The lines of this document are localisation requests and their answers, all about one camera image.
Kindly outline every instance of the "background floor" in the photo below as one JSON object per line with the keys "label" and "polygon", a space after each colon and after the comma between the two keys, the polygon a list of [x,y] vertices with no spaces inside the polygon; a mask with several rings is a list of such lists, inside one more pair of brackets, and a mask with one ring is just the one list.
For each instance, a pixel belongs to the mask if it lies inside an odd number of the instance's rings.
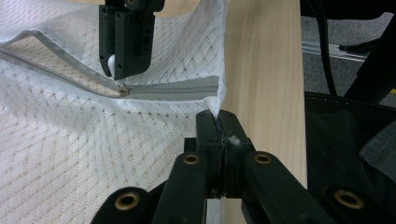
{"label": "background floor", "polygon": [[[355,45],[379,38],[392,17],[383,14],[382,17],[371,21],[331,21],[329,20],[329,43],[334,45]],[[302,17],[303,41],[319,42],[318,24],[313,18]],[[332,75],[338,95],[343,96],[356,78],[361,67],[360,62],[334,59]],[[304,90],[329,93],[323,66],[319,55],[303,54]],[[390,93],[381,103],[396,107],[396,94]]]}

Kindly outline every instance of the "light wood grain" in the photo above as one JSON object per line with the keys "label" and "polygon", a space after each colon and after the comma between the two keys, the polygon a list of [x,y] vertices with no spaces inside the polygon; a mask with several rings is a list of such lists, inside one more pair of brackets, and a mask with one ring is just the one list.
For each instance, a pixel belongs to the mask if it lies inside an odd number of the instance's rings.
{"label": "light wood grain", "polygon": [[[257,150],[279,157],[305,185],[299,1],[230,0],[225,59],[223,108],[237,115]],[[225,223],[245,223],[240,200],[225,207]]]}

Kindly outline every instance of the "zipper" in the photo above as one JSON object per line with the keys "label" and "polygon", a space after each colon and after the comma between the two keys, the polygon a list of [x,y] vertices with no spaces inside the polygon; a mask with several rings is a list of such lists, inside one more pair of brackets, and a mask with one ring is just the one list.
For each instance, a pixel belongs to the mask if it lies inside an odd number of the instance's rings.
{"label": "zipper", "polygon": [[[203,99],[205,96],[215,96],[217,94],[217,91],[219,89],[219,77],[205,77],[205,78],[199,78],[199,79],[194,79],[194,80],[188,80],[188,81],[180,81],[177,83],[166,83],[166,84],[153,84],[153,85],[138,85],[138,86],[117,86],[117,85],[109,85],[108,82],[105,82],[101,78],[94,77],[91,73],[80,70],[80,66],[77,66],[75,63],[71,63],[70,61],[66,61],[69,63],[71,66],[75,67],[79,72],[82,74],[88,76],[89,78],[92,78],[93,80],[97,81],[99,84],[113,90],[117,91],[119,94],[103,94],[99,91],[96,91],[94,89],[91,89],[87,86],[84,86],[80,84],[79,82],[75,81],[74,79],[67,77],[61,73],[58,73],[52,69],[48,69],[47,67],[35,63],[32,61],[29,61],[26,58],[23,58],[22,56],[19,56],[17,54],[14,54],[12,52],[9,52],[8,50],[1,49],[0,48],[0,53],[3,54],[6,58],[8,58],[9,61],[15,60],[19,61],[22,63],[25,63],[29,66],[32,66],[35,69],[40,70],[44,74],[46,74],[49,77],[55,77],[57,79],[60,79],[68,84],[71,84],[77,88],[83,89],[84,91],[91,92],[96,95],[108,97],[108,98],[128,98],[128,99],[141,99],[141,100],[158,100],[159,98],[162,98],[162,100],[169,100],[169,101],[182,101],[183,95],[186,93],[201,93],[198,94],[196,97],[198,99]],[[57,56],[59,56],[61,59],[65,60],[63,57],[62,53],[56,53]]]}
{"label": "zipper", "polygon": [[104,87],[107,87],[113,91],[117,91],[118,88],[115,84],[109,82],[109,79],[101,76],[97,72],[91,70],[88,66],[83,63],[80,63],[75,58],[70,56],[67,52],[65,52],[62,48],[54,44],[50,41],[46,36],[38,31],[33,31],[32,35],[37,38],[43,45],[45,45],[48,49],[50,49],[54,54],[60,57],[62,60],[70,64],[72,67],[76,68],[80,73],[84,74],[87,77],[92,78],[96,82],[100,83]]}

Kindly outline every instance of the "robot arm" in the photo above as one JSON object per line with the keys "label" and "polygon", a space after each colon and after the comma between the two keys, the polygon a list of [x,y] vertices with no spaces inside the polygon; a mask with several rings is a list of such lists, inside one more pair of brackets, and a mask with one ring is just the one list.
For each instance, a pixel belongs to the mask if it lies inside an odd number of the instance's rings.
{"label": "robot arm", "polygon": [[154,12],[164,0],[106,0],[99,6],[99,59],[114,80],[145,72],[151,62]]}

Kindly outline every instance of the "zipper teeth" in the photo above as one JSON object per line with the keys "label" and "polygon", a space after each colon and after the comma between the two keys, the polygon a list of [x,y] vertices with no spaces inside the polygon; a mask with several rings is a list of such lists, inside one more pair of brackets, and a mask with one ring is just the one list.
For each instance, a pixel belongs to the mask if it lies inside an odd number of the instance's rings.
{"label": "zipper teeth", "polygon": [[70,78],[70,77],[64,76],[64,75],[62,75],[62,74],[60,74],[60,73],[58,73],[58,72],[56,72],[56,71],[53,71],[53,70],[51,70],[51,69],[48,69],[47,67],[45,67],[45,66],[43,66],[43,65],[41,65],[41,64],[39,64],[39,63],[35,63],[35,62],[29,61],[29,60],[27,60],[27,59],[25,59],[25,58],[22,58],[21,56],[16,55],[16,54],[14,54],[14,53],[12,53],[12,52],[9,52],[8,50],[0,49],[0,52],[4,53],[4,54],[6,54],[6,55],[8,55],[8,56],[10,56],[10,57],[13,57],[13,58],[15,58],[15,59],[17,59],[17,60],[19,60],[19,61],[21,61],[21,62],[30,64],[30,65],[32,65],[32,66],[34,66],[34,67],[36,67],[36,68],[38,68],[38,69],[44,71],[45,73],[48,73],[48,74],[50,74],[50,75],[52,75],[52,76],[55,76],[55,77],[57,77],[57,78],[60,78],[60,79],[64,80],[65,82],[69,83],[69,84],[72,84],[72,85],[74,85],[74,86],[76,86],[76,87],[78,87],[78,88],[83,89],[84,91],[89,91],[89,92],[91,92],[91,93],[94,93],[94,94],[97,94],[97,95],[100,95],[100,96],[105,96],[105,97],[108,97],[108,98],[121,98],[120,95],[102,94],[102,93],[99,92],[99,91],[96,91],[96,90],[94,90],[94,89],[91,89],[91,88],[89,88],[89,87],[86,87],[86,86],[80,84],[79,82],[75,81],[74,79],[72,79],[72,78]]}
{"label": "zipper teeth", "polygon": [[[93,80],[95,80],[96,82],[98,82],[99,84],[101,84],[104,87],[107,87],[113,91],[117,91],[120,92],[120,89],[122,89],[122,87],[120,86],[115,86],[115,85],[109,85],[108,82],[105,82],[104,80],[102,80],[101,78],[98,78],[96,76],[93,76],[92,74],[90,74],[89,72],[87,72],[85,69],[81,68],[79,66],[79,64],[74,63],[73,61],[69,60],[67,57],[64,57],[62,55],[62,53],[58,52],[57,50],[52,50],[51,46],[53,45],[52,42],[50,42],[50,40],[48,40],[45,36],[43,36],[40,33],[36,33],[36,32],[29,32],[29,35],[34,36],[35,38],[37,38],[42,44],[44,44],[47,48],[49,48],[53,53],[55,53],[58,57],[60,57],[62,60],[64,60],[65,62],[69,63],[72,67],[76,68],[79,72],[81,72],[83,75],[92,78]],[[47,67],[39,64],[39,63],[35,63],[32,61],[29,61],[28,59],[23,58],[22,56],[19,56],[17,54],[14,54],[6,49],[2,49],[0,48],[0,52],[6,54],[9,57],[12,57],[16,60],[19,60],[23,63],[27,63],[32,65],[33,67],[36,67],[42,71],[44,71],[45,73],[49,74],[50,76],[54,76],[57,77],[61,80],[64,80],[65,82],[74,85],[78,88],[81,88],[85,91],[100,95],[100,96],[104,96],[104,97],[108,97],[108,98],[124,98],[125,96],[134,94],[134,93],[146,93],[146,94],[150,94],[150,93],[195,93],[195,92],[217,92],[219,89],[219,85],[218,84],[214,84],[214,85],[204,85],[204,86],[194,86],[194,85],[173,85],[173,86],[160,86],[162,84],[155,84],[152,86],[147,86],[147,85],[140,85],[140,86],[126,86],[124,89],[127,92],[126,95],[123,95],[120,93],[120,95],[113,95],[113,94],[103,94],[99,91],[96,91],[94,89],[91,89],[89,87],[86,87],[82,84],[80,84],[79,82],[75,81],[73,78],[67,77],[61,73],[58,73],[52,69],[48,69]]]}
{"label": "zipper teeth", "polygon": [[215,92],[218,85],[210,86],[177,86],[177,87],[146,87],[147,89],[139,90],[142,87],[132,86],[130,93],[194,93],[194,92]]}
{"label": "zipper teeth", "polygon": [[105,87],[110,88],[113,91],[117,91],[118,88],[115,85],[109,85],[107,82],[103,81],[101,78],[98,78],[96,76],[93,76],[92,74],[90,74],[89,72],[87,72],[85,69],[81,68],[79,66],[79,64],[73,62],[72,60],[69,60],[67,57],[64,57],[62,55],[62,53],[60,53],[57,50],[53,50],[52,46],[55,45],[52,41],[50,41],[49,39],[47,39],[45,36],[43,36],[41,33],[33,33],[33,36],[35,38],[37,38],[41,43],[43,43],[43,45],[45,45],[47,48],[49,48],[54,54],[56,54],[58,57],[60,57],[62,60],[64,60],[65,62],[69,63],[72,67],[76,68],[79,72],[81,72],[82,74],[92,78],[93,80],[95,80],[96,82],[102,84]]}

